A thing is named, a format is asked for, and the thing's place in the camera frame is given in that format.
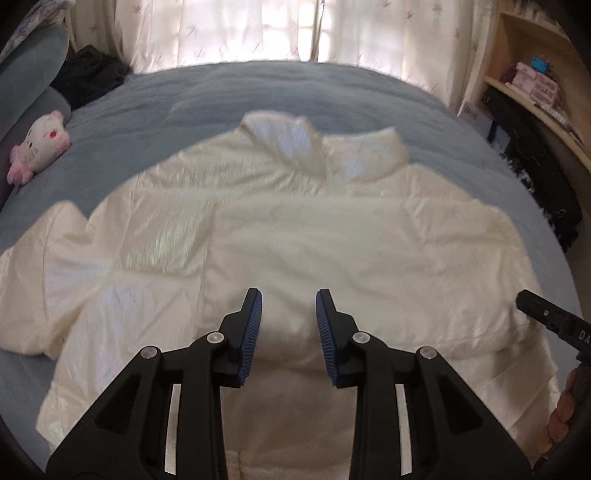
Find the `ridged blue pad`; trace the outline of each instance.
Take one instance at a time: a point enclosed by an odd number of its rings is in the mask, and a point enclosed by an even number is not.
[[[238,371],[238,379],[241,385],[251,372],[252,358],[255,355],[256,337],[258,336],[259,327],[261,326],[262,315],[262,295],[257,291],[255,301],[252,304],[251,313],[248,316],[248,324],[242,339],[240,348],[242,354],[242,361],[240,362],[240,370]]]
[[[333,340],[332,331],[326,308],[322,300],[320,292],[316,294],[316,321],[318,322],[318,330],[320,332],[320,342],[322,343],[322,351],[324,353],[324,362],[326,363],[326,371],[332,380],[333,385],[336,386],[336,380],[339,376],[336,366],[336,346]]]

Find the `bed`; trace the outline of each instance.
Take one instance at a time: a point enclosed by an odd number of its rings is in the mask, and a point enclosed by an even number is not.
[[[569,266],[552,230],[503,160],[437,99],[396,79],[332,64],[217,64],[130,76],[120,88],[72,114],[72,147],[0,211],[0,252],[46,210],[69,199],[90,215],[119,184],[203,139],[236,128],[245,113],[306,116],[325,134],[394,126],[411,162],[424,164],[513,221],[549,301],[580,315]],[[558,357],[574,355],[556,342]],[[570,365],[561,362],[564,378]],[[0,351],[0,416],[44,469],[47,442],[35,419],[54,363]]]

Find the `pink and white plush toy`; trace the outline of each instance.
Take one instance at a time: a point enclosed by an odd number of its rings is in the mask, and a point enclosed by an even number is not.
[[[70,148],[70,135],[64,130],[63,121],[64,116],[57,110],[35,120],[25,141],[10,150],[8,183],[28,183],[34,173],[47,168]]]

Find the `blue object on shelf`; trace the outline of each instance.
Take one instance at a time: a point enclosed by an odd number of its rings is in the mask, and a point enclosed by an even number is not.
[[[531,67],[540,72],[543,73],[544,75],[546,75],[549,71],[549,65],[547,61],[544,61],[542,59],[539,59],[538,57],[534,57],[531,59]]]

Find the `white curtain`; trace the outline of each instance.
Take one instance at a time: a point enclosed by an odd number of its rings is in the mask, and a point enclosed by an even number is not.
[[[316,0],[118,0],[136,73],[258,59],[307,60]]]
[[[66,26],[74,51],[93,45],[102,52],[122,56],[121,38],[115,28],[115,4],[116,0],[77,0],[68,10]]]
[[[458,110],[482,75],[496,0],[325,0],[319,61],[399,77]]]

